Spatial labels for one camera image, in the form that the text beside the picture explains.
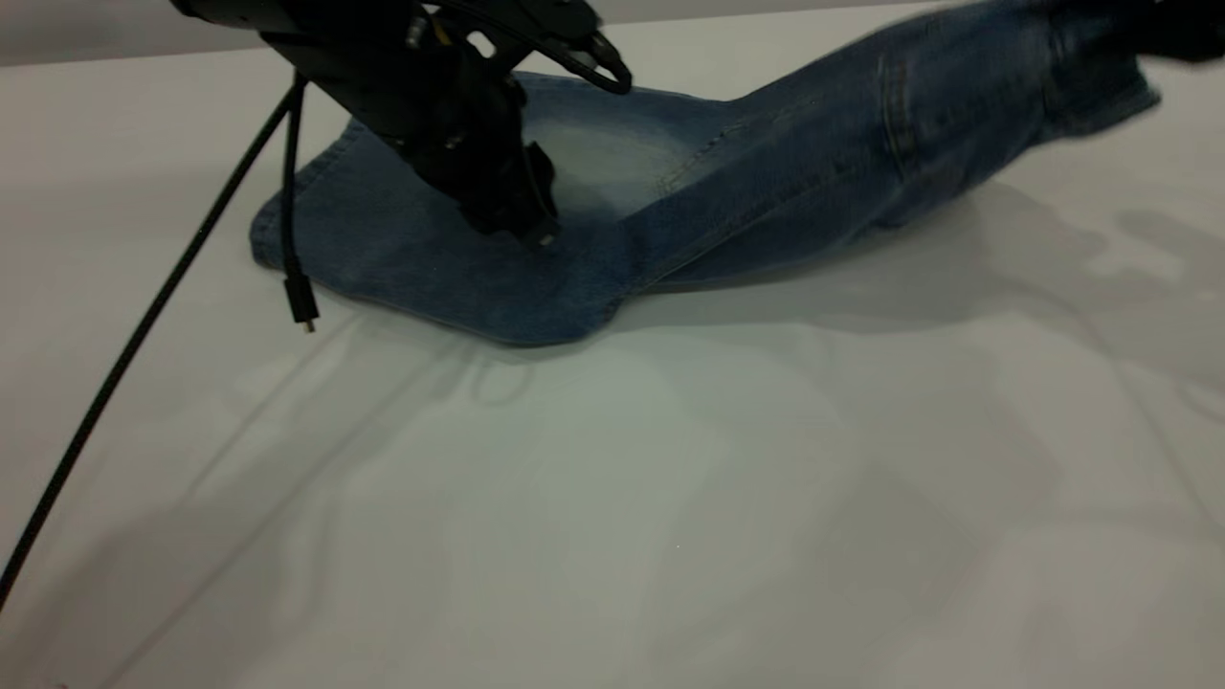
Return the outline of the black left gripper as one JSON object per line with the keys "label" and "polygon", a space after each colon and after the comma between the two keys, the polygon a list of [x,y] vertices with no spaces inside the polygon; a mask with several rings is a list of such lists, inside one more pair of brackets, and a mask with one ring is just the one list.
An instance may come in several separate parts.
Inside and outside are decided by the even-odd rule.
{"label": "black left gripper", "polygon": [[417,175],[464,204],[474,230],[526,235],[528,246],[560,234],[555,166],[523,139],[526,89],[490,74],[477,51],[336,51],[316,85]]}

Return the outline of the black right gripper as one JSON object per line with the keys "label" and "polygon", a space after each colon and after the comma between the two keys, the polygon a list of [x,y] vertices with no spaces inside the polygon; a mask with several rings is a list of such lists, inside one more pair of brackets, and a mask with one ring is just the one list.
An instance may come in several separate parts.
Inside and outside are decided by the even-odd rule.
{"label": "black right gripper", "polygon": [[1143,56],[1207,64],[1224,56],[1224,1],[1155,1],[1140,29]]}

